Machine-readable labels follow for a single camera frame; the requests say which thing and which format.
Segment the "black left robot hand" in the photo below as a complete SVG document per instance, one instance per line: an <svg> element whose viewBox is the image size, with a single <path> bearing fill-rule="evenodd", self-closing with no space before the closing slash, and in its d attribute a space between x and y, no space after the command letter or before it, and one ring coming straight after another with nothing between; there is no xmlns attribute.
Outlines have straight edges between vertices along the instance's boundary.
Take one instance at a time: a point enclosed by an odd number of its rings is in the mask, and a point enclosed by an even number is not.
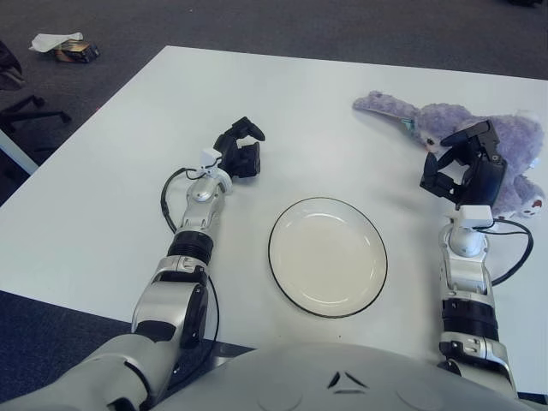
<svg viewBox="0 0 548 411"><path fill-rule="evenodd" d="M237 141L251 137L255 143L238 146ZM221 153L218 167L230 177L254 177L260 172L260 142L265 135L258 126L246 116L232 124L231 128L221 134L213 148Z"/></svg>

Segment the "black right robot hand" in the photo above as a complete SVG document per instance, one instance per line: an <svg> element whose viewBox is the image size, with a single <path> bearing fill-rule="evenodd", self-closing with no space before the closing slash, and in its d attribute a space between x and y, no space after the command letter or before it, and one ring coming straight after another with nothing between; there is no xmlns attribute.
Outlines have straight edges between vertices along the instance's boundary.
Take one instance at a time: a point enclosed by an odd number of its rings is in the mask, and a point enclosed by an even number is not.
<svg viewBox="0 0 548 411"><path fill-rule="evenodd" d="M507 170L507 162L498 152L499 138L490 120L478 122L441 140L448 149L441 158L429 153L420 179L420 187L439 198L461 206L493 206ZM452 163L465 166L462 182L441 172Z"/></svg>

